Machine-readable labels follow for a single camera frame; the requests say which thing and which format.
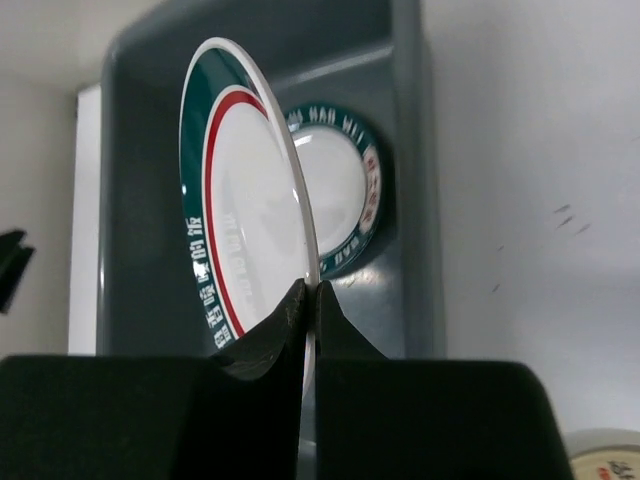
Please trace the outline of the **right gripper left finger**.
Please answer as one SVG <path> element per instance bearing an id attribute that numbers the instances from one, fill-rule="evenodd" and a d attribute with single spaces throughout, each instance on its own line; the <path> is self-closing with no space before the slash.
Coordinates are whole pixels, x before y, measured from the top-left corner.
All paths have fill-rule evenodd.
<path id="1" fill-rule="evenodd" d="M 306 287 L 208 358 L 11 356 L 5 479 L 292 479 Z"/>

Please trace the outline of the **white plate green text rim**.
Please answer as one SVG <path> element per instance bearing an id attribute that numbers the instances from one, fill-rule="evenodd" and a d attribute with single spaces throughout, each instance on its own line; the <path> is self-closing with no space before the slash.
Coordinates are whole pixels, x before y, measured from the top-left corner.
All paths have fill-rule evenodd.
<path id="1" fill-rule="evenodd" d="M 379 140 L 361 115 L 327 102 L 295 106 L 285 120 L 311 203 L 320 275 L 339 276 L 379 223 L 385 194 Z"/>

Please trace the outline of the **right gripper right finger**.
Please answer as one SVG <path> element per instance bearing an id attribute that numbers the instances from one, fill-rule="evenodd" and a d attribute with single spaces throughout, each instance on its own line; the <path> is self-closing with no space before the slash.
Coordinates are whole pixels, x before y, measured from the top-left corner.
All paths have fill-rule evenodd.
<path id="1" fill-rule="evenodd" d="M 392 360 L 316 297 L 320 479 L 569 479 L 547 393 L 524 364 Z"/>

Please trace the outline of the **white plate green red rim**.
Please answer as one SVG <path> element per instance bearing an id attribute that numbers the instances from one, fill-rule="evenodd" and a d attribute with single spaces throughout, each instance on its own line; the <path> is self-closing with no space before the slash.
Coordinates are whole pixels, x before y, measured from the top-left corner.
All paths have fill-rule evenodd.
<path id="1" fill-rule="evenodd" d="M 297 280 L 319 282 L 313 215 L 284 114 L 236 42 L 214 37 L 183 83 L 178 150 L 197 292 L 217 351 L 276 308 Z"/>

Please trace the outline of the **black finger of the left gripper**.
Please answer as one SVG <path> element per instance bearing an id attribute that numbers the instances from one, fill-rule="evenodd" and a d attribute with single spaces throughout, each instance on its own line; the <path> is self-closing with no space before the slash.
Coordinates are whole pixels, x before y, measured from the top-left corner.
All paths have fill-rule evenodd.
<path id="1" fill-rule="evenodd" d="M 35 249 L 22 244 L 26 232 L 13 229 L 1 233 L 0 308 L 8 313 Z"/>

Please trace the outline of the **small green patterned plate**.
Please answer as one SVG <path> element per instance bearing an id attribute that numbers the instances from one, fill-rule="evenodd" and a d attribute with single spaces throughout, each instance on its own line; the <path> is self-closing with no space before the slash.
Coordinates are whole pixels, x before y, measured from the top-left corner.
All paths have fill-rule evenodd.
<path id="1" fill-rule="evenodd" d="M 576 480 L 639 480 L 639 432 L 589 429 L 564 440 Z"/>

